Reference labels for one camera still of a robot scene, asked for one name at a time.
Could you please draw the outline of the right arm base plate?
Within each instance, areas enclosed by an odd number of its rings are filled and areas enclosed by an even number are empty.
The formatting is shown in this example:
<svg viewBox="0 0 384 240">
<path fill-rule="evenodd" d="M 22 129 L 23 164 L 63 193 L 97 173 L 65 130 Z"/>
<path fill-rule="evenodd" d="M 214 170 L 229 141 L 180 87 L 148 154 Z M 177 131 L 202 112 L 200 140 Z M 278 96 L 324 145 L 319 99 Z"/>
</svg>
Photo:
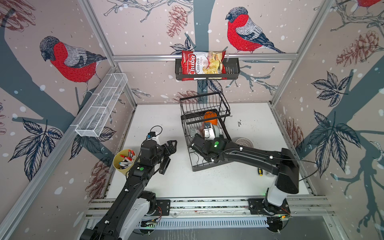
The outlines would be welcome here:
<svg viewBox="0 0 384 240">
<path fill-rule="evenodd" d="M 248 199 L 248 205 L 251 215 L 280 216 L 291 214 L 287 199 L 284 199 L 281 206 L 269 204 L 265 199 L 261 198 Z"/>
</svg>

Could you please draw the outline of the red cassava chips bag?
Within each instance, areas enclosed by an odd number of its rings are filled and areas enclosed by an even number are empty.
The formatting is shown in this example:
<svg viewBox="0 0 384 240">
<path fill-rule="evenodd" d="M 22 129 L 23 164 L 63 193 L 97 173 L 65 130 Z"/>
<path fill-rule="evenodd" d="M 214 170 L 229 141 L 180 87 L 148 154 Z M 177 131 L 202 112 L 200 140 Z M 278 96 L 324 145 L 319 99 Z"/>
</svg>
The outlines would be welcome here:
<svg viewBox="0 0 384 240">
<path fill-rule="evenodd" d="M 225 74 L 226 70 L 223 65 L 225 54 L 226 51 L 182 51 L 182 74 L 188 76 Z"/>
</svg>

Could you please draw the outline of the black wall basket shelf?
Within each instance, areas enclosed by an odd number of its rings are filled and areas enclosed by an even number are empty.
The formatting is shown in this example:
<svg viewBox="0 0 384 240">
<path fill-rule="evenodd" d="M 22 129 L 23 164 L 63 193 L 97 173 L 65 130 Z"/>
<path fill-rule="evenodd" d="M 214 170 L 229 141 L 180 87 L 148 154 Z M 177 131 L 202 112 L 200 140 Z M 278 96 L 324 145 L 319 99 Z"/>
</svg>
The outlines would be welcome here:
<svg viewBox="0 0 384 240">
<path fill-rule="evenodd" d="M 237 58 L 224 58 L 222 62 L 212 61 L 205 66 L 176 59 L 175 74 L 179 81 L 236 80 L 240 75 L 240 64 Z"/>
</svg>

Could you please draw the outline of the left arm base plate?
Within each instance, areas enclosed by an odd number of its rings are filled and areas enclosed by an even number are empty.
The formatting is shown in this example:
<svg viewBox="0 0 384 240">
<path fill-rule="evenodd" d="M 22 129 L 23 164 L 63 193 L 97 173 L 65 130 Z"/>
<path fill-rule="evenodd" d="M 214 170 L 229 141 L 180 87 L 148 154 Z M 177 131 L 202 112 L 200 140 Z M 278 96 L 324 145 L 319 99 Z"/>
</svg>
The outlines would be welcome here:
<svg viewBox="0 0 384 240">
<path fill-rule="evenodd" d="M 160 217 L 160 216 L 169 216 L 171 209 L 170 200 L 151 200 L 150 208 L 146 216 Z"/>
</svg>

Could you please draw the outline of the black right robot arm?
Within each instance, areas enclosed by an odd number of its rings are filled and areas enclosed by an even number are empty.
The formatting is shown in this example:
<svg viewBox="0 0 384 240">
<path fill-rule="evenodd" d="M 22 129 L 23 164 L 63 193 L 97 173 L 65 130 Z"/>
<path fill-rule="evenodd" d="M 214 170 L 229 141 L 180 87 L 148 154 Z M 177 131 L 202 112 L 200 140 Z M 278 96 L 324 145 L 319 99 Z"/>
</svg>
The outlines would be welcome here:
<svg viewBox="0 0 384 240">
<path fill-rule="evenodd" d="M 280 207 L 288 195 L 299 193 L 300 166 L 288 149 L 266 151 L 239 145 L 222 137 L 206 140 L 195 134 L 189 148 L 207 162 L 237 162 L 260 168 L 275 176 L 266 193 L 266 202 Z"/>
</svg>

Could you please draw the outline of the orange plastic bowl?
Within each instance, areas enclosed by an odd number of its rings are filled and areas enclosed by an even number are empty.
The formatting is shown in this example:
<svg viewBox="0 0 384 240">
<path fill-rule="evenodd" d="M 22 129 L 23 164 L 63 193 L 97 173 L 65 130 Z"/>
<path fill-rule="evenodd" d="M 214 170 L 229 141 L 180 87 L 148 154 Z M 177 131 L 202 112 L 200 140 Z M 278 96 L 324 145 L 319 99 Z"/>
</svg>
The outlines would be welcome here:
<svg viewBox="0 0 384 240">
<path fill-rule="evenodd" d="M 216 112 L 208 111 L 204 114 L 204 122 L 211 123 L 212 125 L 218 125 L 218 115 Z"/>
</svg>

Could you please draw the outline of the light green ceramic bowl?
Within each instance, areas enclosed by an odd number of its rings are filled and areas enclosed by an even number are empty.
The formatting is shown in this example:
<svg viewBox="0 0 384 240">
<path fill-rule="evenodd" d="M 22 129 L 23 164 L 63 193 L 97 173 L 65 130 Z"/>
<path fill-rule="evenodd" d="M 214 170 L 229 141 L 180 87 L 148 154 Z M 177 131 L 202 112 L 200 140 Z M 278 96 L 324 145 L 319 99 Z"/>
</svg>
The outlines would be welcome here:
<svg viewBox="0 0 384 240">
<path fill-rule="evenodd" d="M 218 125 L 212 125 L 212 128 L 214 131 L 215 138 L 218 138 L 219 136 L 223 135 L 223 131 Z"/>
</svg>

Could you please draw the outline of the white line patterned bowl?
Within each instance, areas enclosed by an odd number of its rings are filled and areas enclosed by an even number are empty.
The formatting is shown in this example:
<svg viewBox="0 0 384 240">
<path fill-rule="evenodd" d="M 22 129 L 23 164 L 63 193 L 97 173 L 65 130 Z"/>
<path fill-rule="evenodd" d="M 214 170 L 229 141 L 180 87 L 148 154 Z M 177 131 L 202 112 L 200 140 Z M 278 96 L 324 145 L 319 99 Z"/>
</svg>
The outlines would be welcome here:
<svg viewBox="0 0 384 240">
<path fill-rule="evenodd" d="M 237 138 L 235 140 L 235 143 L 238 144 L 238 145 L 244 146 L 244 147 L 248 147 L 248 148 L 253 148 L 254 147 L 252 141 L 247 139 L 247 138 Z"/>
</svg>

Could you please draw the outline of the black stapler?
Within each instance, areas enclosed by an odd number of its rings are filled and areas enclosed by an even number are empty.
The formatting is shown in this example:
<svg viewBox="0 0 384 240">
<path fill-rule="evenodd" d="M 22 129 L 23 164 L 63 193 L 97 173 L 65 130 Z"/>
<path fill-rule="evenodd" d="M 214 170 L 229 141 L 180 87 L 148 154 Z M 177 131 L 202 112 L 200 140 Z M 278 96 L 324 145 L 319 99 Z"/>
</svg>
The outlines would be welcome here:
<svg viewBox="0 0 384 240">
<path fill-rule="evenodd" d="M 164 174 L 165 174 L 165 172 L 166 172 L 166 170 L 167 170 L 167 168 L 168 168 L 168 166 L 169 166 L 169 164 L 170 164 L 170 161 L 171 161 L 171 159 L 170 159 L 169 157 L 165 157 L 165 158 L 162 160 L 161 165 L 160 165 L 160 168 L 159 168 L 159 173 L 160 173 L 161 175 L 164 175 Z"/>
</svg>

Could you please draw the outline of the yellow cup with markers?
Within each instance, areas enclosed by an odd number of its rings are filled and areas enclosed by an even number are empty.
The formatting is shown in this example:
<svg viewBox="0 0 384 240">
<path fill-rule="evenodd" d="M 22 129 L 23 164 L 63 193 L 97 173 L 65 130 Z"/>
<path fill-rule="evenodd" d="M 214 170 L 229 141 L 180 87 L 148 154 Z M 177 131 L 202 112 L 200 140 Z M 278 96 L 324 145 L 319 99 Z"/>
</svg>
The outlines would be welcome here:
<svg viewBox="0 0 384 240">
<path fill-rule="evenodd" d="M 131 149 L 118 152 L 113 159 L 113 167 L 124 176 L 129 172 L 136 161 L 136 153 Z"/>
</svg>

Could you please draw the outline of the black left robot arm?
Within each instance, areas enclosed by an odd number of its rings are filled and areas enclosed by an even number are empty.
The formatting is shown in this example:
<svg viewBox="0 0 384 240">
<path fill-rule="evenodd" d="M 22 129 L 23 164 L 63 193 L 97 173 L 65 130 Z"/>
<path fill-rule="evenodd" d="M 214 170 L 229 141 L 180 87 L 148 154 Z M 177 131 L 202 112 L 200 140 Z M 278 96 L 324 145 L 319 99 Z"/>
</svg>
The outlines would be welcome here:
<svg viewBox="0 0 384 240">
<path fill-rule="evenodd" d="M 85 229 L 80 239 L 127 240 L 142 218 L 156 211 L 156 194 L 145 191 L 145 187 L 153 175 L 165 173 L 176 151 L 176 140 L 163 145 L 155 140 L 143 141 L 139 159 L 129 170 L 122 191 L 104 217 L 93 229 Z"/>
</svg>

